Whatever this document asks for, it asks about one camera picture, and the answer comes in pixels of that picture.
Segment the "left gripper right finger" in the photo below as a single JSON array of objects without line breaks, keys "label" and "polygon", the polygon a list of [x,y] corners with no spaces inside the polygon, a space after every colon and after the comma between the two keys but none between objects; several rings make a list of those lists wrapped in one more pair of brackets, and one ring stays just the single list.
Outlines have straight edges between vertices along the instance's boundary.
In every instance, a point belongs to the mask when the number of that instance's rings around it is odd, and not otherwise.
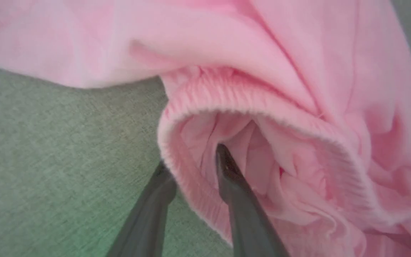
[{"label": "left gripper right finger", "polygon": [[288,257],[257,197],[224,144],[215,155],[219,194],[228,206],[235,257]]}]

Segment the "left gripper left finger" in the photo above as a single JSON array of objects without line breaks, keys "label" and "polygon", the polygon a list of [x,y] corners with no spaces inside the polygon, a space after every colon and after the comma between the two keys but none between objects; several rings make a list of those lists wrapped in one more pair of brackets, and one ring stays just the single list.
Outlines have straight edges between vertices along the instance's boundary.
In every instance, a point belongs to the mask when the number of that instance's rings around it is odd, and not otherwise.
[{"label": "left gripper left finger", "polygon": [[164,162],[156,167],[120,232],[108,257],[161,257],[167,211],[177,184]]}]

